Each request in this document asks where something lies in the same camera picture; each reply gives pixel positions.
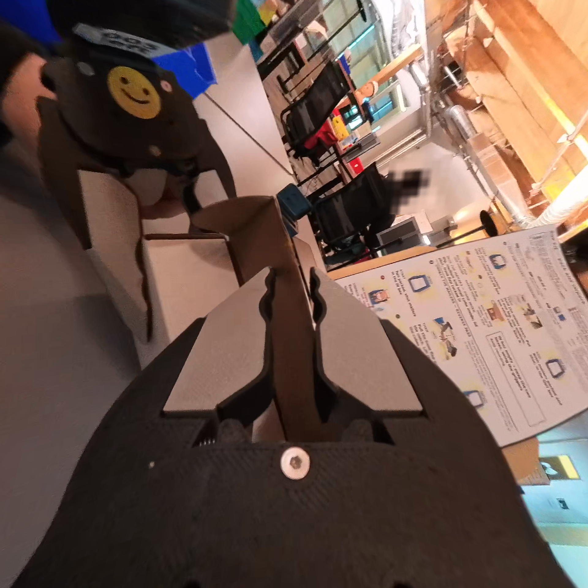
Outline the green plastic bin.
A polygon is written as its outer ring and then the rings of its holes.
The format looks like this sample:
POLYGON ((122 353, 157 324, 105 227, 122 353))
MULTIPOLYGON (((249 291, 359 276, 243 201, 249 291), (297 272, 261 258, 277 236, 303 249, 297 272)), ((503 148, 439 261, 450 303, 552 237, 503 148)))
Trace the green plastic bin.
POLYGON ((258 7, 252 1, 237 1, 232 32, 242 45, 249 45, 251 42, 259 45, 267 30, 268 27, 261 19, 258 7))

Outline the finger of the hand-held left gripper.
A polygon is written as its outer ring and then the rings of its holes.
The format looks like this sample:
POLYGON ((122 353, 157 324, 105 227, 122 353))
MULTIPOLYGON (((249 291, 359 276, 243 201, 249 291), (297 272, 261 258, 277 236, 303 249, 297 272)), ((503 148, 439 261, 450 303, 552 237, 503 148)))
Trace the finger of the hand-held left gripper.
POLYGON ((215 170, 201 172, 188 180, 183 189, 183 207, 189 217, 194 216, 203 208, 228 198, 215 170))
POLYGON ((86 253, 124 324, 136 340, 147 343, 151 322, 141 267, 137 199, 109 174, 79 170, 77 177, 90 239, 86 253))

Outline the person's left hand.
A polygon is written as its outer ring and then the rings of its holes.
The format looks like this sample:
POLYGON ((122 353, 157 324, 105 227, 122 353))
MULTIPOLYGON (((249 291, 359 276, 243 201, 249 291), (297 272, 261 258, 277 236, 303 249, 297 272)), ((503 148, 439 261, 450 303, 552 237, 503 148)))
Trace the person's left hand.
POLYGON ((37 101, 39 98, 56 100, 55 93, 41 81, 45 64, 41 56, 26 54, 8 77, 1 98, 1 122, 33 155, 38 150, 41 125, 37 101))

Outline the white cardboard mailer box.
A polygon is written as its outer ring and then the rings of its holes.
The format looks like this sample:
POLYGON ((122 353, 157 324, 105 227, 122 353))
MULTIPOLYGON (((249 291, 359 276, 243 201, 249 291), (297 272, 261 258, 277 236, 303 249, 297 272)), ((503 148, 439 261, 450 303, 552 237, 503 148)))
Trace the white cardboard mailer box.
POLYGON ((217 202, 192 217, 201 233, 158 229, 142 241, 151 338, 135 341, 141 368, 196 319, 206 316, 264 267, 276 271, 272 335, 276 405, 288 440, 322 440, 314 400, 311 270, 325 264, 309 220, 287 232, 274 196, 217 202))

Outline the blue plastic bin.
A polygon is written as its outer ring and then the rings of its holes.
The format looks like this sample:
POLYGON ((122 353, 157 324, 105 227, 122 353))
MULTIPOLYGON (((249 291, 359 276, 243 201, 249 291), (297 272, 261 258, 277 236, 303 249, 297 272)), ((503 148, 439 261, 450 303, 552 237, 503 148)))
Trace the blue plastic bin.
MULTIPOLYGON (((45 55, 55 54, 62 41, 51 21, 46 1, 1 1, 1 23, 33 40, 45 55)), ((160 56, 155 61, 164 70, 173 72, 180 86, 192 98, 217 83, 203 43, 160 56)))

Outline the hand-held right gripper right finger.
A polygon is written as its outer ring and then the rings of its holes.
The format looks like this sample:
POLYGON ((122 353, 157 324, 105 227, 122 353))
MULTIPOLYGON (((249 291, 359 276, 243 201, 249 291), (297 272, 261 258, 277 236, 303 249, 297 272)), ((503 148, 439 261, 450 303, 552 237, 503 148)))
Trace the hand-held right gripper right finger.
POLYGON ((376 314, 311 270, 315 403, 323 423, 421 415, 423 407, 376 314))

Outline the black office chair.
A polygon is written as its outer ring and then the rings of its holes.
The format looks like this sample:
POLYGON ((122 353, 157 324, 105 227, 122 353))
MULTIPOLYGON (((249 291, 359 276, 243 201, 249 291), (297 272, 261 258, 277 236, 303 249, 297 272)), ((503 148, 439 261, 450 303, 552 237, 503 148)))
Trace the black office chair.
POLYGON ((310 197, 310 218, 317 241, 331 248, 359 236, 373 241, 398 214, 401 190, 376 163, 338 190, 327 191, 325 187, 310 197))
POLYGON ((308 158, 318 165, 319 158, 337 143, 330 116, 349 91, 340 62, 328 62, 307 91, 282 111, 283 143, 294 158, 308 158))

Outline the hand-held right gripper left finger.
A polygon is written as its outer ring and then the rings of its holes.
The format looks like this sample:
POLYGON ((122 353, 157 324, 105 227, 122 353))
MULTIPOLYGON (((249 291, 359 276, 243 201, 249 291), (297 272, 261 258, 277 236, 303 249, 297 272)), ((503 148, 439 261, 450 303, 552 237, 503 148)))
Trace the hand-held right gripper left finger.
POLYGON ((204 319, 164 405, 170 416, 210 415, 251 426, 271 404, 270 321, 275 270, 263 268, 204 319))

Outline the silver ventilation duct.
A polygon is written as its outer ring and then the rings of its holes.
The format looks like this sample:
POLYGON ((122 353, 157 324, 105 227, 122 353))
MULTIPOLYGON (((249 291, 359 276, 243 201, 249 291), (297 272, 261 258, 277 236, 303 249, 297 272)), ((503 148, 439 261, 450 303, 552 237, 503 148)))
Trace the silver ventilation duct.
POLYGON ((466 154, 481 173, 491 198, 499 202, 512 223, 521 229, 543 226, 544 223, 532 215, 504 159, 489 138, 477 132, 465 109, 459 105, 445 107, 443 115, 459 132, 466 154))

